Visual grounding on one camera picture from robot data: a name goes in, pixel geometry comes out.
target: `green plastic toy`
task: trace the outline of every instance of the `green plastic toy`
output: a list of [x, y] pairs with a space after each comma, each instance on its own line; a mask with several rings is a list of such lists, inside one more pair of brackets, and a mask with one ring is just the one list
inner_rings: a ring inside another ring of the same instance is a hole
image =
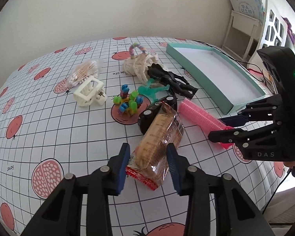
[[169, 87], [170, 87], [169, 85], [167, 85], [165, 87], [150, 88], [150, 85], [154, 82], [155, 80], [151, 78], [150, 80], [148, 80], [146, 87], [140, 86], [138, 88], [138, 92], [140, 95], [144, 95], [148, 98], [151, 98], [153, 102], [158, 100], [155, 95], [157, 92], [163, 91], [163, 90], [169, 90]]
[[134, 90], [133, 92], [131, 92], [129, 99], [134, 101], [138, 95], [139, 95], [139, 92]]
[[120, 102], [121, 102], [121, 97], [119, 97], [119, 96], [114, 96], [114, 98], [113, 98], [113, 103], [114, 103], [115, 105], [120, 105]]
[[130, 100], [129, 101], [129, 107], [131, 109], [131, 113], [132, 114], [135, 114], [135, 113], [138, 112], [138, 104], [135, 101]]

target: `pink hair roller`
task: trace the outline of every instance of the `pink hair roller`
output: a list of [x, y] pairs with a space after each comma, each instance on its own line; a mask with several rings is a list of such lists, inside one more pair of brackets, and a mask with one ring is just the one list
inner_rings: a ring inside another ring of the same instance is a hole
[[[204, 109], [192, 103], [189, 99], [184, 99], [178, 107], [178, 112], [189, 121], [195, 122], [206, 133], [210, 131], [229, 130], [233, 127], [226, 126], [223, 122], [210, 115]], [[230, 148], [233, 144], [220, 143], [224, 149]]]

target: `black cable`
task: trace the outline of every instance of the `black cable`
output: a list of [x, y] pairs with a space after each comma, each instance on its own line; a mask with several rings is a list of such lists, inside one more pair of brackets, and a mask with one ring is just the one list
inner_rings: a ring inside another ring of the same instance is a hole
[[287, 178], [287, 176], [291, 173], [292, 169], [289, 169], [287, 171], [287, 175], [285, 178], [283, 178], [283, 180], [279, 183], [279, 185], [277, 186], [277, 188], [275, 189], [274, 193], [272, 194], [271, 198], [269, 199], [268, 203], [266, 204], [264, 210], [262, 211], [262, 214], [264, 214], [264, 212], [266, 211], [266, 208], [268, 207], [270, 201], [272, 200], [272, 198], [274, 197], [274, 194], [277, 192], [277, 189], [280, 187], [280, 185], [284, 182], [284, 180]]
[[[214, 47], [214, 46], [212, 46], [212, 45], [210, 45], [210, 44], [208, 44], [208, 43], [206, 43], [206, 42], [196, 41], [196, 40], [193, 40], [193, 41], [198, 42], [198, 43], [201, 43], [201, 44], [204, 44], [204, 45], [207, 45], [207, 46], [209, 46], [209, 47], [211, 47], [211, 48], [215, 48], [216, 50], [218, 50], [218, 51], [219, 51], [220, 53], [222, 53], [223, 55], [225, 55], [225, 56], [229, 57], [231, 60], [237, 62], [237, 64], [238, 64], [239, 66], [241, 66], [242, 68], [244, 68], [244, 70], [245, 70], [246, 72], [248, 72], [248, 74], [250, 74], [250, 75], [251, 75], [253, 78], [255, 78], [257, 81], [259, 81], [259, 82], [264, 82], [265, 85], [267, 86], [267, 84], [266, 84], [266, 78], [265, 78], [265, 76], [264, 76], [264, 74], [263, 74], [263, 71], [262, 71], [262, 70], [260, 69], [260, 67], [257, 66], [256, 64], [236, 60], [236, 59], [234, 59], [233, 57], [231, 57], [230, 55], [226, 54], [224, 51], [221, 51], [221, 50], [218, 49], [217, 47]], [[263, 81], [263, 80], [259, 80], [259, 79], [257, 79], [254, 75], [252, 75], [252, 73], [250, 73], [250, 72], [249, 72], [249, 71], [248, 71], [248, 70], [247, 70], [242, 64], [240, 64], [240, 63], [245, 63], [245, 64], [249, 64], [249, 65], [254, 65], [254, 66], [256, 66], [256, 67], [260, 70], [260, 73], [262, 74], [264, 81]]]
[[285, 226], [285, 225], [293, 225], [294, 223], [269, 223], [269, 225], [274, 225], [274, 226]]

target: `plastic wrapper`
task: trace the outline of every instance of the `plastic wrapper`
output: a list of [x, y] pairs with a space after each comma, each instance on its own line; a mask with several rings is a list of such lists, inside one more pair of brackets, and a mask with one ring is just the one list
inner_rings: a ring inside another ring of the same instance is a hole
[[74, 87], [84, 82], [89, 76], [97, 79], [102, 65], [103, 60], [100, 58], [92, 58], [77, 65], [70, 74], [66, 82], [66, 87]]
[[173, 143], [178, 148], [183, 132], [184, 127], [177, 112], [169, 105], [162, 104], [151, 126], [132, 153], [126, 173], [152, 190], [158, 188], [168, 172], [167, 144]]

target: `white plastic clip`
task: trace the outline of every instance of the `white plastic clip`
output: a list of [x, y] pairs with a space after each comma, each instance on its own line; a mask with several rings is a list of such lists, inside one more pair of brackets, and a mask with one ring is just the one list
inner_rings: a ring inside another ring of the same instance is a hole
[[93, 76], [89, 76], [73, 93], [73, 98], [79, 106], [89, 106], [94, 101], [102, 106], [107, 100], [104, 83]]

